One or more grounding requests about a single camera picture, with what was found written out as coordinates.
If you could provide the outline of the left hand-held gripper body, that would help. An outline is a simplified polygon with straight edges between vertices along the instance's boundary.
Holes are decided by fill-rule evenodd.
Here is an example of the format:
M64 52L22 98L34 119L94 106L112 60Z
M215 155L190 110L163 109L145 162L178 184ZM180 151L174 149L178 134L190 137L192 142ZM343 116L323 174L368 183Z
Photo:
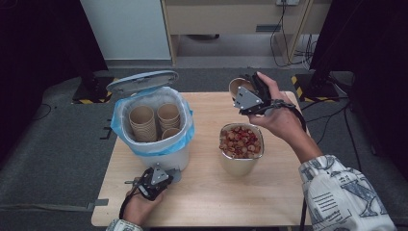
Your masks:
M137 194L137 191L146 199L154 201L157 196L164 191L173 181L173 176L161 169L159 165L148 168L141 177L133 181L126 181L126 184L132 184L131 192L126 196L129 200Z

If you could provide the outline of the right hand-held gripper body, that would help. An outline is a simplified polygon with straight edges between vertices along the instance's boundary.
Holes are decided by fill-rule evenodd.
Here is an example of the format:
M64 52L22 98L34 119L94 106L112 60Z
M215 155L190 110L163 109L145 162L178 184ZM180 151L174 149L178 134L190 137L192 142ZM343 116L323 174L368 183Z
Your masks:
M254 90L247 90L245 87L239 87L236 97L233 98L233 106L241 115L263 115L271 104L270 92L265 84L253 88Z

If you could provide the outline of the small brown paper cup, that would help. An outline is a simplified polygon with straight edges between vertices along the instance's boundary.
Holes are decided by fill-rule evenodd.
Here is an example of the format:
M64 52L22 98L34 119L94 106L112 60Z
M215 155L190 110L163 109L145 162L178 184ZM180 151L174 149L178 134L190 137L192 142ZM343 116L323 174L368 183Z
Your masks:
M247 90L254 90L252 84L248 80L243 78L233 79L229 83L229 92L233 98L236 97L239 87L245 87Z

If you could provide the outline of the white pedal trash bin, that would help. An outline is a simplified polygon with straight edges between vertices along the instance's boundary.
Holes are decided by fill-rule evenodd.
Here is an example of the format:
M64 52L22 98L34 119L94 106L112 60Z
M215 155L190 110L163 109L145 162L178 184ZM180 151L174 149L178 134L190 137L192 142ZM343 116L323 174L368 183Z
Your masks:
M172 70L145 72L112 82L107 86L107 90L111 93L126 93L128 95L127 97L130 97L142 90L169 87L169 85L177 79L178 74ZM162 133L160 135L157 134L157 141L162 140ZM189 145L168 155L149 157L136 156L138 156L147 167L159 165L164 170L182 170L189 162Z

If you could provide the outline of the blue trash bag liner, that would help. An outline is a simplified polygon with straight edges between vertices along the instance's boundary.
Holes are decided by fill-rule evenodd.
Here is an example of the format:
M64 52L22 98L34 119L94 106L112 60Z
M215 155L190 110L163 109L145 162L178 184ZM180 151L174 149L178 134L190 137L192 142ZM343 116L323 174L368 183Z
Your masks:
M157 134L162 133L157 110L164 104L177 106L180 115L181 131L168 139L155 142L137 142L130 125L129 114L138 106L148 106L153 110ZM170 87L142 90L133 96L119 99L115 103L111 128L139 156L162 156L186 147L194 136L192 110L188 101Z

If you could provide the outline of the person's left hand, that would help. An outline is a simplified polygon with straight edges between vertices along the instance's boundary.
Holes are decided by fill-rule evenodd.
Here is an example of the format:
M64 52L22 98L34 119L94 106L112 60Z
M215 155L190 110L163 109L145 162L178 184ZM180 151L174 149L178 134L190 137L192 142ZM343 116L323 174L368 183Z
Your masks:
M125 206L122 218L142 226L154 209L163 201L165 194L165 192L162 192L154 201L150 201L140 194L132 195Z

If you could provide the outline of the person's right hand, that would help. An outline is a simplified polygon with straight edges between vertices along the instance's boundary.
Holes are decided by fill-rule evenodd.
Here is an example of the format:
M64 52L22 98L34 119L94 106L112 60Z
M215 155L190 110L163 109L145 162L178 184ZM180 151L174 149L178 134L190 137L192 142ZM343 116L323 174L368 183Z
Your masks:
M257 75L268 86L272 99L282 99L284 102L291 103L287 95L278 88L276 81L261 72L257 72ZM313 140L302 129L297 116L288 108L273 109L268 115L250 115L248 118L251 124L266 128L293 149L307 147L313 143Z

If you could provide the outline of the pile of red tan scraps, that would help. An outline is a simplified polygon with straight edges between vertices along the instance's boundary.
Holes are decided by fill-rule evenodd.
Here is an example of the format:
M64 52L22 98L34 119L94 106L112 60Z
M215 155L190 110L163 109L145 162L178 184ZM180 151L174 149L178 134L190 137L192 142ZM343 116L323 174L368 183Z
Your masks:
M220 132L219 149L232 159L256 159L261 156L262 143L250 128L235 126Z

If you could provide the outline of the grey tape strip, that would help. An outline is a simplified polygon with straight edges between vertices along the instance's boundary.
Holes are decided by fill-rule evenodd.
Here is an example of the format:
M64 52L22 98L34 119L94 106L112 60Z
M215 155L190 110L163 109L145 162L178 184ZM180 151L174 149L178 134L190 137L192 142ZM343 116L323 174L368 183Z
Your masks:
M89 202L87 204L86 209L88 211L93 211L98 206L107 206L108 204L109 204L108 198L95 199L93 202Z

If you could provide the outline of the stack of brown paper cups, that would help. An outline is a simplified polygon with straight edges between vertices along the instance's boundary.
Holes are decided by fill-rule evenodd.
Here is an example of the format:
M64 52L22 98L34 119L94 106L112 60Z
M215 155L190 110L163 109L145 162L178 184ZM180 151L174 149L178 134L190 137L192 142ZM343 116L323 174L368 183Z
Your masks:
M129 114L135 140L137 142L153 142L157 140L155 114L152 108L140 105Z
M168 128L162 133L162 139L168 139L170 137L173 137L177 135L180 132L178 128Z
M163 131L180 127L180 113L175 104L163 104L157 111L159 123Z

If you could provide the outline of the striped stand base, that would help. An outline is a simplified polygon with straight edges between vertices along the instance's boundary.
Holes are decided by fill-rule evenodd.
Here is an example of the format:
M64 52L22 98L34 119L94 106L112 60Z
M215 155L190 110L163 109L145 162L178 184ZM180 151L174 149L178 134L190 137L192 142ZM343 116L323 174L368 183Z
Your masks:
M320 79L313 74L295 74L291 80L301 102L339 100L339 94L334 85L326 79Z
M115 81L114 77L96 77L92 85L81 82L72 97L73 104L108 103L112 93L106 87Z

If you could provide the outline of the wooden desk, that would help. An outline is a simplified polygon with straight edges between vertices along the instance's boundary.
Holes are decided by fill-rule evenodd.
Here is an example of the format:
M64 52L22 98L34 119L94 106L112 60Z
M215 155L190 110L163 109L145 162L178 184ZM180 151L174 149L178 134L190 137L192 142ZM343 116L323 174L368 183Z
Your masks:
M181 35L273 33L285 64L293 62L301 36L320 33L332 1L276 6L276 0L161 0L172 59Z

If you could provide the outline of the black floor tape marks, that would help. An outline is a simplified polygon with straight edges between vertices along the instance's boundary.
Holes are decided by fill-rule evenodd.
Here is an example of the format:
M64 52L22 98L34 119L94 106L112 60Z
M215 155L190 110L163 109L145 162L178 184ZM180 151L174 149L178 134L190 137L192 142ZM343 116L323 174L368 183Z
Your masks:
M100 137L100 140L105 141L108 140L111 136L112 133L112 128L111 128L111 120L107 120L107 124L102 128L103 134Z

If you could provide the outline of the black curtain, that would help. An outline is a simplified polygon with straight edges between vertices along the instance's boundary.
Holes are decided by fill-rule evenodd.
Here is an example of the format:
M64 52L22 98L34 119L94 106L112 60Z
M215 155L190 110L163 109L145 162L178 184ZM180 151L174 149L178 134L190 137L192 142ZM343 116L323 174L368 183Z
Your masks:
M0 166L49 87L106 68L80 0L0 0Z
M355 75L371 143L408 180L408 0L332 0L311 68Z

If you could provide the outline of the white cabinet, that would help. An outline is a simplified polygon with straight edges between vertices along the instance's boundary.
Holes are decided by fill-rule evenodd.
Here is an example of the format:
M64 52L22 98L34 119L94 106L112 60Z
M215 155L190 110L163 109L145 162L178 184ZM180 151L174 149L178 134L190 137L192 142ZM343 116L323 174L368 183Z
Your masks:
M161 0L80 0L103 57L169 60Z

